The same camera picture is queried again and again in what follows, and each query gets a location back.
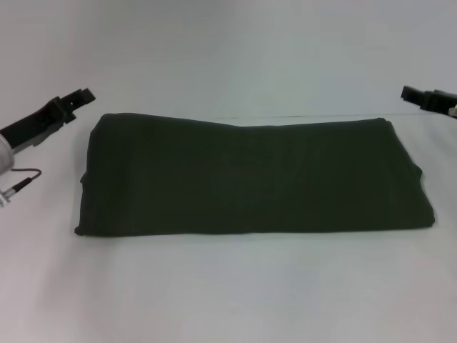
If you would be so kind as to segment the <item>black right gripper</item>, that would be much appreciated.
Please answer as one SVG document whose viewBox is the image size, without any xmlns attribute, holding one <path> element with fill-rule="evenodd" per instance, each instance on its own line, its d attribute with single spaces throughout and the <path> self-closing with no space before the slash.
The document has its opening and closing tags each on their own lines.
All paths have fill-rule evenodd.
<svg viewBox="0 0 457 343">
<path fill-rule="evenodd" d="M 433 90 L 421 91 L 412 86 L 404 86 L 402 100 L 421 106 L 421 110 L 437 114 L 456 115 L 456 94 Z"/>
</svg>

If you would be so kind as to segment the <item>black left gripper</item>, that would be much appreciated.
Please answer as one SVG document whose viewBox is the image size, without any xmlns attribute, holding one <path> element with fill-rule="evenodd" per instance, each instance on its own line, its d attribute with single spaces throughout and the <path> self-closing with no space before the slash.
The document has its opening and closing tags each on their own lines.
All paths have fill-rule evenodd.
<svg viewBox="0 0 457 343">
<path fill-rule="evenodd" d="M 12 149 L 36 146 L 60 128 L 75 120 L 74 112 L 96 99 L 89 88 L 56 97 L 38 111 L 1 129 Z"/>
</svg>

